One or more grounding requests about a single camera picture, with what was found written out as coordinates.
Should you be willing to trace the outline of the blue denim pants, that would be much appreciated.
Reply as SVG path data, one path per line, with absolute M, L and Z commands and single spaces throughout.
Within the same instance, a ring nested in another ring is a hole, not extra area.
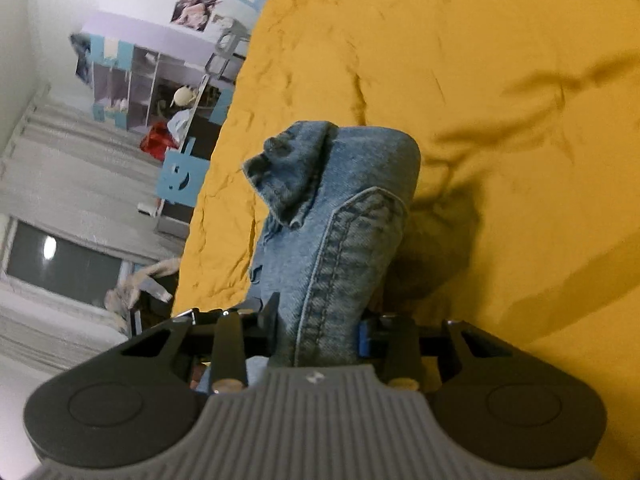
M 247 359 L 251 385 L 270 366 L 357 363 L 360 318 L 404 235 L 420 161 L 395 129 L 296 122 L 244 162 L 268 208 L 247 295 L 279 297 L 277 348 Z

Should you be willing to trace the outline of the blue smiley chair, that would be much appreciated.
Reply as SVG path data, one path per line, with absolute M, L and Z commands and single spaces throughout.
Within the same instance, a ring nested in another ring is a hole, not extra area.
M 156 185 L 156 195 L 165 202 L 194 208 L 204 183 L 209 160 L 195 157 L 193 136 L 180 151 L 168 150 Z

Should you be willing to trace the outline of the red bag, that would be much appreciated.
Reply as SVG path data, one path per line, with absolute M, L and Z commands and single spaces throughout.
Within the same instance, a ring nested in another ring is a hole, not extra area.
M 141 140 L 139 148 L 143 153 L 163 162 L 166 152 L 176 150 L 178 144 L 169 132 L 167 122 L 154 122 L 149 132 Z

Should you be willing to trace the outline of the purple shelf cabinet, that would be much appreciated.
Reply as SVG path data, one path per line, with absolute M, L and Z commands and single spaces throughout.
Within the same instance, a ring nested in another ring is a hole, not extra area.
M 213 38 L 204 39 L 107 12 L 92 14 L 81 33 L 90 42 L 93 118 L 137 133 L 169 119 L 181 88 L 195 93 L 189 110 L 209 88 L 231 90 L 250 40 L 234 18 L 216 18 Z

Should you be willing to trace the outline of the yellow bed cover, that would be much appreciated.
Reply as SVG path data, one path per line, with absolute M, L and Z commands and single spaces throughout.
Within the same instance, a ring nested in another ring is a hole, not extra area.
M 267 209 L 241 166 L 299 120 L 383 126 L 421 170 L 383 299 L 588 382 L 594 461 L 639 474 L 639 0 L 268 0 L 182 257 L 175 311 L 229 307 Z

